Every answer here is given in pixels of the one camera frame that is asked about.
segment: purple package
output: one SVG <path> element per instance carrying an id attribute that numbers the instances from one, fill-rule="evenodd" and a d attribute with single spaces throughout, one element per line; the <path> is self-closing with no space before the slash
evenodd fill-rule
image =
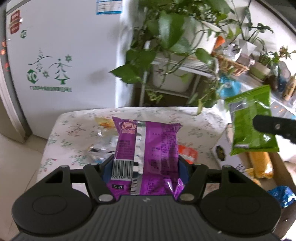
<path id="1" fill-rule="evenodd" d="M 107 187 L 121 195 L 167 195 L 183 190 L 178 173 L 176 134 L 181 124 L 113 117 L 119 133 L 112 177 Z"/>

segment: wicker basket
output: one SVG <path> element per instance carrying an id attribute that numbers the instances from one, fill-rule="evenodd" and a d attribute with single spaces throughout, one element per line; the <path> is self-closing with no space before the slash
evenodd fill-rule
<path id="1" fill-rule="evenodd" d="M 219 69 L 222 72 L 227 73 L 232 67 L 235 68 L 234 72 L 232 73 L 235 76 L 240 76 L 242 73 L 249 70 L 247 66 L 239 64 L 238 62 L 229 60 L 222 55 L 215 56 L 219 61 Z"/>

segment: blue snack package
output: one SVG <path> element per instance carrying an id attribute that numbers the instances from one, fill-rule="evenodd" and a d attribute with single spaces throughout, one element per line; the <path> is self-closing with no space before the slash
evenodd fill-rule
<path id="1" fill-rule="evenodd" d="M 288 207 L 294 201 L 296 201 L 296 196 L 288 186 L 278 186 L 272 190 L 267 191 L 276 200 L 278 200 L 282 208 Z"/>

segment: beige floor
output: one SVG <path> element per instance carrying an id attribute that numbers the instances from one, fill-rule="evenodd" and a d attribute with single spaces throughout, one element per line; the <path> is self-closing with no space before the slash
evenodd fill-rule
<path id="1" fill-rule="evenodd" d="M 45 139 L 34 135 L 21 144 L 0 134 L 0 239 L 4 241 L 18 233 L 11 207 L 35 184 L 45 145 Z"/>

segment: floral tablecloth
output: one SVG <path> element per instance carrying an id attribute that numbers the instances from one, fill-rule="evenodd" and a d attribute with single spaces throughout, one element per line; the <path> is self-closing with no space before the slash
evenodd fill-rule
<path id="1" fill-rule="evenodd" d="M 139 121 L 180 123 L 183 127 L 177 133 L 178 143 L 198 151 L 198 163 L 218 169 L 212 156 L 212 148 L 227 121 L 217 106 L 204 109 L 196 116 L 196 107 L 126 107 L 119 109 L 83 110 L 62 114 L 57 119 L 44 150 L 37 181 L 61 165 L 71 169 L 82 168 L 93 162 L 86 149 L 96 143 L 98 125 L 94 117 L 112 116 Z M 84 185 L 73 185 L 86 192 Z"/>

